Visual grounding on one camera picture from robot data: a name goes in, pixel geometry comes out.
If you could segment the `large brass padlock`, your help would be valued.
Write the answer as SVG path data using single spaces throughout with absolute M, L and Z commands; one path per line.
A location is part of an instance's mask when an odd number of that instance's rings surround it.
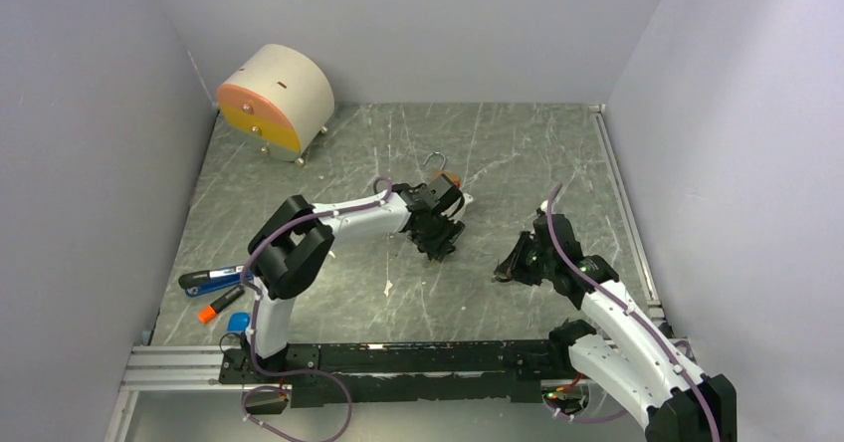
M 433 173 L 434 176 L 446 176 L 449 178 L 458 188 L 461 188 L 463 185 L 462 178 L 455 172 L 449 170 L 447 168 L 448 165 L 448 157 L 439 151 L 434 151 L 429 153 L 423 160 L 422 166 L 428 166 L 429 164 L 433 163 L 435 166 L 435 171 Z

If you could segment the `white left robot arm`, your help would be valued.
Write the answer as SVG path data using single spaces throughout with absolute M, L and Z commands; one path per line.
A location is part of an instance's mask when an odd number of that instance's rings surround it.
M 243 347 L 245 367 L 271 382 L 286 370 L 290 323 L 297 297 L 316 280 L 332 248 L 369 237 L 403 234 L 431 261 L 443 261 L 463 233 L 472 195 L 446 174 L 429 182 L 373 182 L 370 196 L 340 203 L 309 203 L 294 195 L 248 245 L 243 283 L 254 293 Z

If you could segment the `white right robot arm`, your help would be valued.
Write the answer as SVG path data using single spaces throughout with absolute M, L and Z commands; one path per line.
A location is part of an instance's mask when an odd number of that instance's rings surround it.
M 494 276 L 528 286 L 549 282 L 584 313 L 549 333 L 548 367 L 596 383 L 637 421 L 646 440 L 737 440 L 734 385 L 677 348 L 609 263 L 583 254 L 564 215 L 539 210 Z

